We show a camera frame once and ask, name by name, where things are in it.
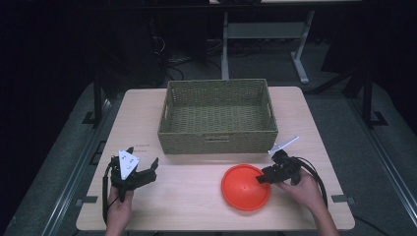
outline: wire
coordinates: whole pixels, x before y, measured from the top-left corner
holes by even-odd
[[[159,39],[160,41],[162,41],[162,48],[158,52],[158,53],[161,53],[163,49],[165,49],[165,46],[166,46],[165,40],[163,40],[163,38],[159,36],[154,36],[153,39]]]
[[[307,162],[314,169],[314,171],[317,173],[316,168],[314,167],[314,165],[309,160],[307,160],[307,159],[305,159],[303,157],[295,157],[295,158],[301,159],[301,160],[304,160],[305,162]]]
[[[213,47],[210,47],[208,49],[208,55],[209,56],[216,55],[216,54],[218,54],[217,52],[220,52],[221,51],[221,48],[223,46],[223,41],[222,40],[215,39],[213,41],[210,41],[209,43],[216,43]]]
[[[111,204],[107,208],[110,208],[114,204],[114,202],[116,202],[116,200],[118,200],[118,199],[119,199],[119,196],[117,196],[117,198],[114,199],[113,202],[111,202]]]
[[[193,58],[191,57],[182,57],[182,58],[176,58],[176,59],[172,59],[172,58],[168,59],[168,62],[170,63],[170,66],[172,67],[172,66],[179,66],[183,63],[190,62],[192,60]]]
[[[320,190],[322,192],[323,201],[325,202],[326,207],[328,207],[328,194],[326,192],[325,183],[323,183],[322,178],[320,178],[319,173],[317,173],[317,171],[314,169],[314,166],[312,165],[313,166],[312,167],[308,165],[306,162],[300,160],[299,158],[301,157],[292,157],[292,158],[295,158],[299,162],[301,167],[304,167],[316,179],[317,183],[319,184]]]
[[[72,236],[76,236],[80,232],[80,229],[76,229],[76,231],[72,234]]]
[[[182,73],[182,71],[180,71],[179,69],[177,69],[177,68],[173,68],[173,67],[167,67],[166,69],[171,69],[171,70],[174,70],[174,71],[177,71],[177,72],[179,72],[180,74],[181,74],[181,81],[184,81],[184,73]],[[174,80],[174,78],[166,71],[166,73],[167,73],[167,75],[169,75],[169,78],[172,80],[172,81],[175,81]]]
[[[210,60],[207,60],[207,62],[209,62],[209,63],[211,63],[212,65],[214,65],[218,70],[220,70],[220,72],[221,72],[221,68],[220,68],[220,66],[218,66],[217,64],[215,64],[214,62],[212,62],[212,61],[210,61]]]
[[[381,234],[385,235],[385,236],[390,236],[389,234],[385,233],[382,229],[380,229],[379,227],[375,226],[373,223],[369,222],[368,220],[365,220],[357,215],[353,214],[353,217],[356,219],[359,219],[360,221],[368,224],[369,226],[371,226],[372,228],[374,228],[375,230],[377,230],[378,232],[380,232]]]
[[[262,51],[261,46],[253,42],[235,42],[230,44],[229,49],[229,56],[231,57],[248,57]]]

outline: red bowl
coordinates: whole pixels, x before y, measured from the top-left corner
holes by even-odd
[[[254,210],[267,203],[270,184],[260,184],[257,176],[264,173],[255,166],[239,164],[226,171],[221,192],[226,201],[241,210]]]

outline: woven basket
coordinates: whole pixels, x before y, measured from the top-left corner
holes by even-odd
[[[277,134],[266,80],[168,84],[158,128],[165,154],[267,152]]]

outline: wooden table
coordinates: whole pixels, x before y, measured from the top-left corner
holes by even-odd
[[[134,147],[141,158],[138,171],[148,169],[156,157],[155,182],[135,191],[133,215],[127,230],[143,231],[276,231],[315,229],[311,214],[275,186],[267,204],[254,211],[241,211],[223,198],[220,182],[232,166],[249,163],[271,165],[265,153],[165,155],[157,137],[165,88],[133,89],[126,92],[106,147],[89,187],[94,204],[84,203],[77,221],[80,230],[105,230],[101,214],[102,176],[112,155],[120,148]],[[269,88],[278,126],[278,142],[298,135],[287,147],[289,155],[307,158],[323,178],[328,208],[338,229],[351,229],[354,219],[347,203],[334,203],[331,196],[343,195],[328,159],[316,124],[301,90]]]

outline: human hand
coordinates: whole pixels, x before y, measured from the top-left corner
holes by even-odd
[[[115,187],[111,187],[108,196],[108,202],[114,203],[110,206],[107,212],[107,228],[106,236],[119,236],[123,234],[128,225],[132,215],[132,199],[134,191],[127,191],[125,202],[120,202],[119,191]]]
[[[288,185],[283,182],[276,185],[312,213],[320,236],[339,235],[334,221],[326,208],[325,201],[323,201],[316,180],[303,168],[300,169],[299,174],[301,180],[297,185]]]
[[[312,213],[317,212],[318,210],[327,210],[321,191],[314,177],[303,168],[300,169],[299,174],[301,180],[297,185],[289,185],[283,182],[275,185],[291,195],[295,201],[306,207]]]

